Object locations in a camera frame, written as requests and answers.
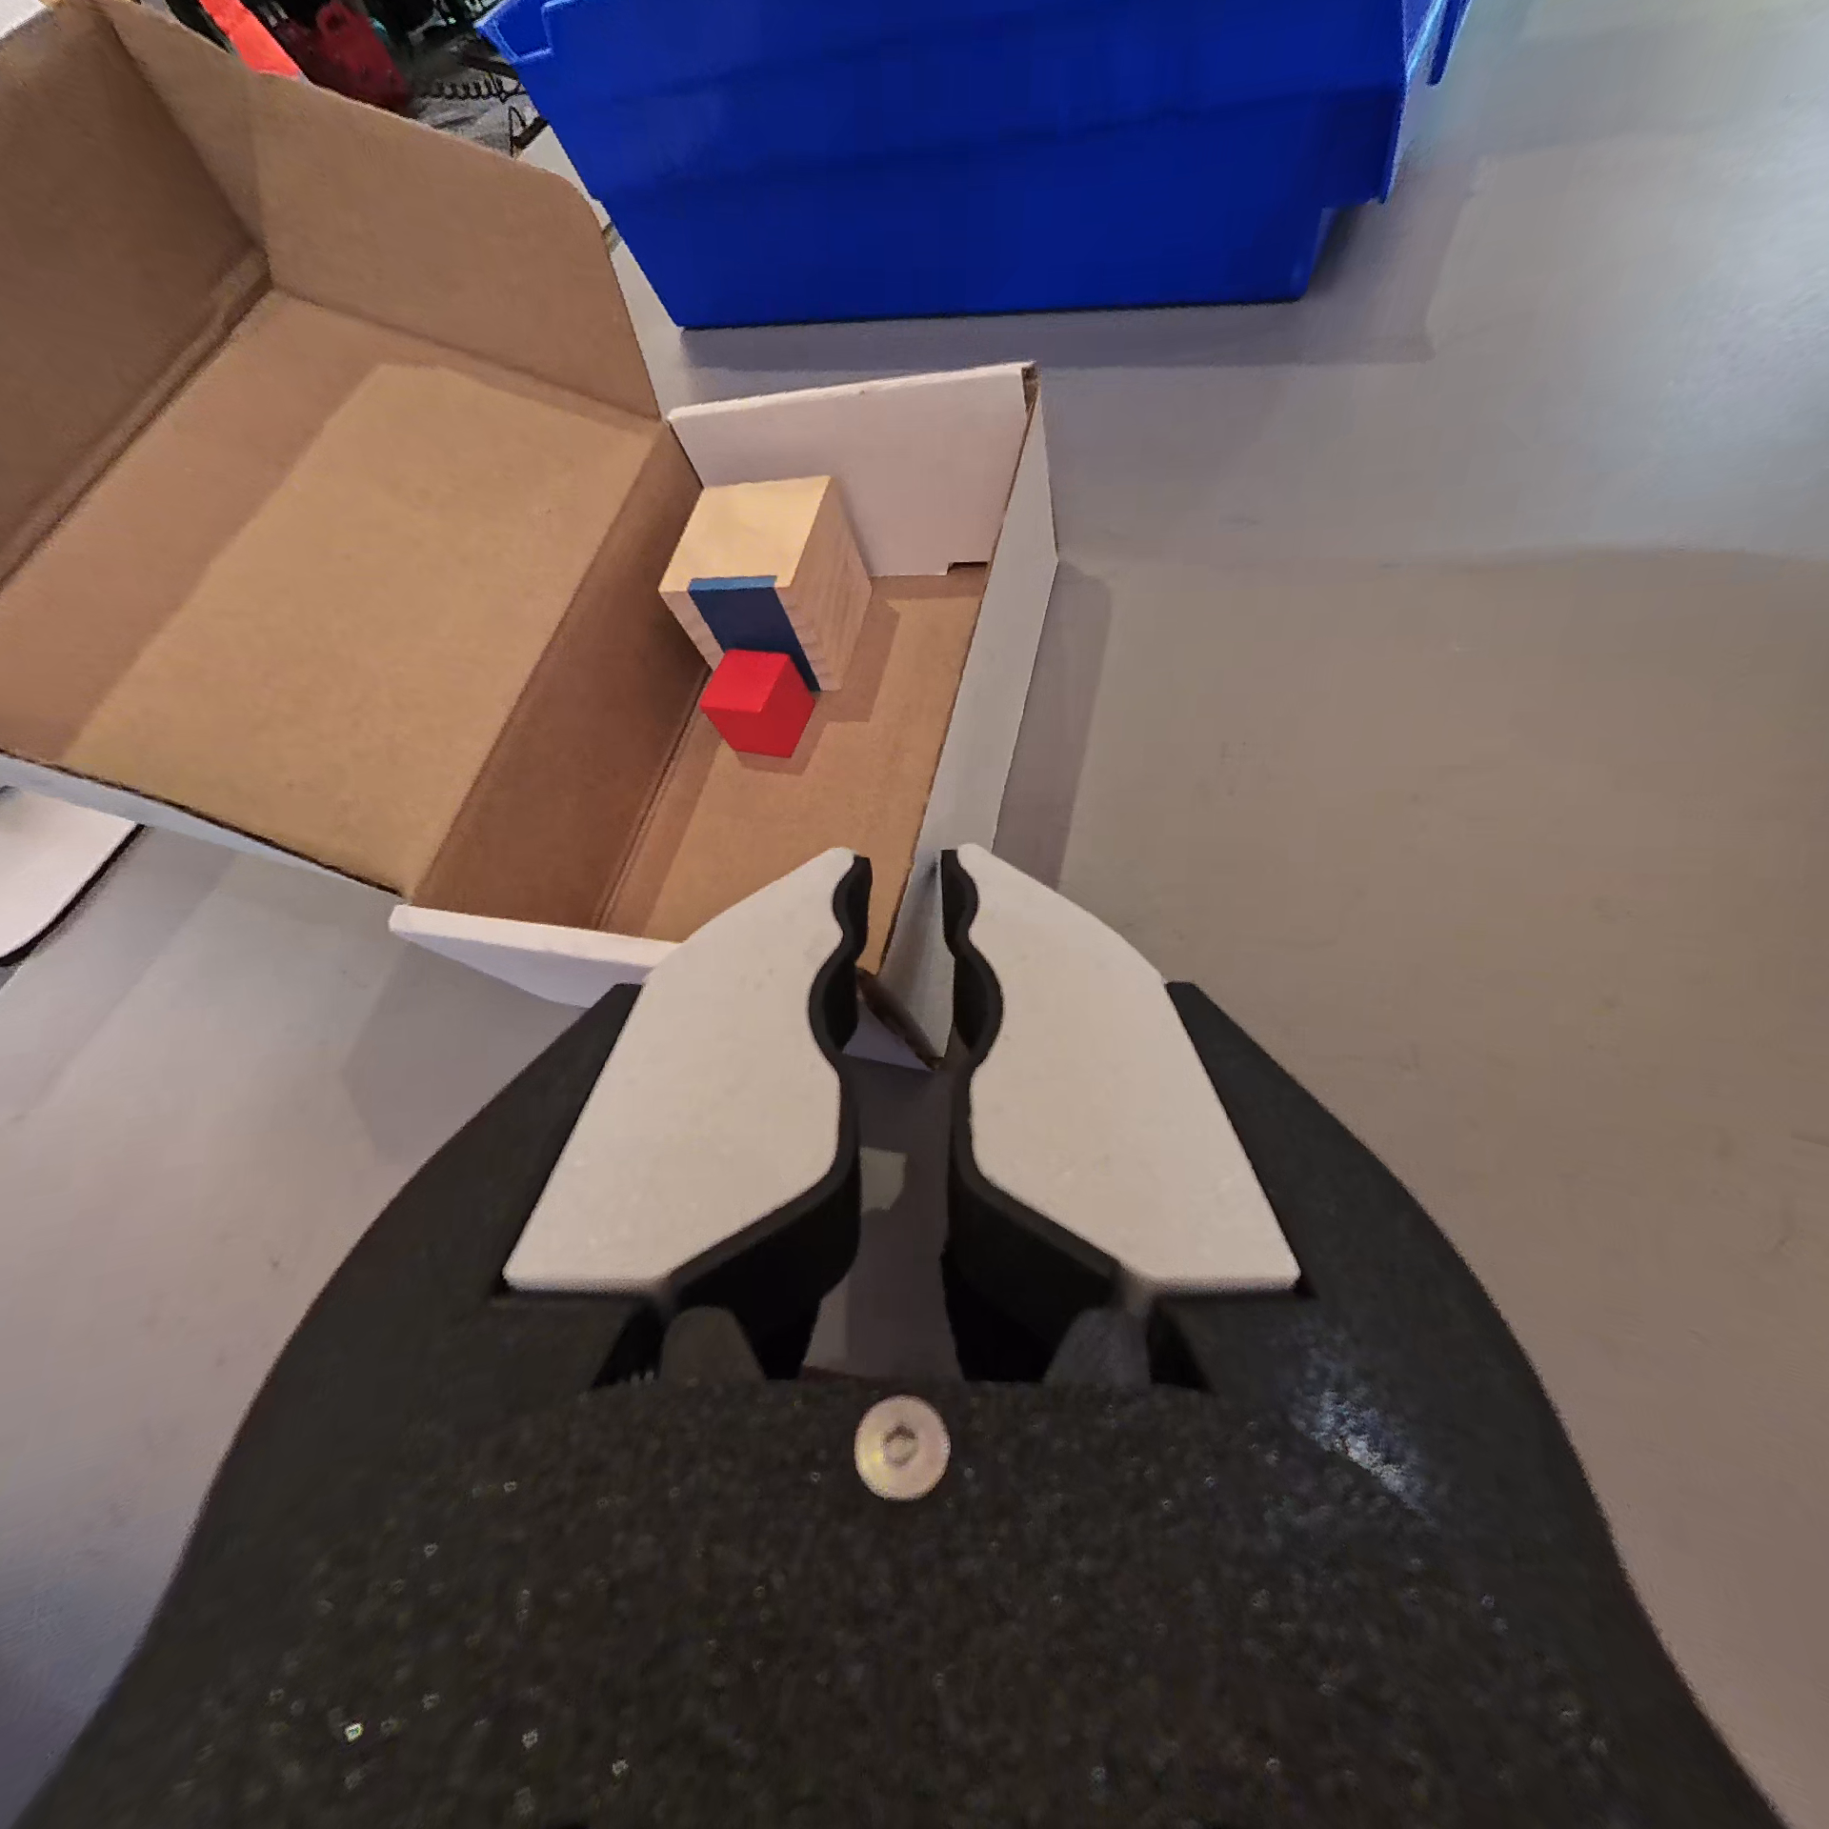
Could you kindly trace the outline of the blue plastic storage bin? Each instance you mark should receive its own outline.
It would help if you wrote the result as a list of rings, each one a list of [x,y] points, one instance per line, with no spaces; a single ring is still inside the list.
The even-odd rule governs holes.
[[[685,332],[1306,293],[1449,0],[513,0],[479,32]]]

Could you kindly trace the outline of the wooden block with blue face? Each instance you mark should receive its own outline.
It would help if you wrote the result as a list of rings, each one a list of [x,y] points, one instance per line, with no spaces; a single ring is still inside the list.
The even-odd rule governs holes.
[[[707,487],[660,583],[707,667],[725,650],[787,654],[815,693],[843,687],[869,595],[832,476]]]

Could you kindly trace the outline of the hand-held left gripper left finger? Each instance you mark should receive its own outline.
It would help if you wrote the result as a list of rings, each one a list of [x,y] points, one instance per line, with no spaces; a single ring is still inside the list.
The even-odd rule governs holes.
[[[824,849],[643,978],[504,1280],[683,1296],[852,1157],[843,1059],[874,865]]]

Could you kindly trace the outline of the wooden document stand white base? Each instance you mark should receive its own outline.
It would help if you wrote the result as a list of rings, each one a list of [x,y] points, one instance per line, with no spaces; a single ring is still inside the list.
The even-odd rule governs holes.
[[[30,955],[140,836],[132,819],[44,792],[0,792],[0,969]]]

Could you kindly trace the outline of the red wooden cube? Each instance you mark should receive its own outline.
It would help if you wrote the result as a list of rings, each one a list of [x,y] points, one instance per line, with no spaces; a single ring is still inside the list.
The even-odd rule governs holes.
[[[787,650],[725,650],[699,699],[721,745],[764,761],[796,756],[815,705],[819,687]]]

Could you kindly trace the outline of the white cardboard mailer box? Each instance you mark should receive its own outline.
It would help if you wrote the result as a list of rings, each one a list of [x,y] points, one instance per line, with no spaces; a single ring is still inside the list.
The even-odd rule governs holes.
[[[660,411],[577,179],[248,69],[143,4],[2,4],[2,790],[357,882],[552,1004],[808,860],[951,1029],[1058,583],[1030,363]],[[660,598],[707,487],[832,476],[874,583],[787,761]]]

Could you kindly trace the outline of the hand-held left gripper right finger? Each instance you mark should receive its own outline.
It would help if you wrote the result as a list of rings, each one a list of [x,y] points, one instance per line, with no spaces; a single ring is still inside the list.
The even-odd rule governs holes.
[[[975,844],[942,853],[942,921],[954,1274],[982,1303],[1293,1291],[1293,1248],[1166,974]]]

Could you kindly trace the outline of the red bag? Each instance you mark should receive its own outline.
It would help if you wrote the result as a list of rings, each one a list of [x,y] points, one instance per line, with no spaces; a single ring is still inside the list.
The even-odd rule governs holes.
[[[399,59],[357,4],[279,0],[274,34],[308,84],[399,116],[412,112]]]

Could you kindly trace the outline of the orange grey striped post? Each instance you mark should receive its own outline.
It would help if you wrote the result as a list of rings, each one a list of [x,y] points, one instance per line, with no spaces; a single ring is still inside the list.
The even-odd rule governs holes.
[[[199,0],[193,4],[210,32],[258,75],[299,84],[303,69],[274,34],[274,28],[241,0]]]

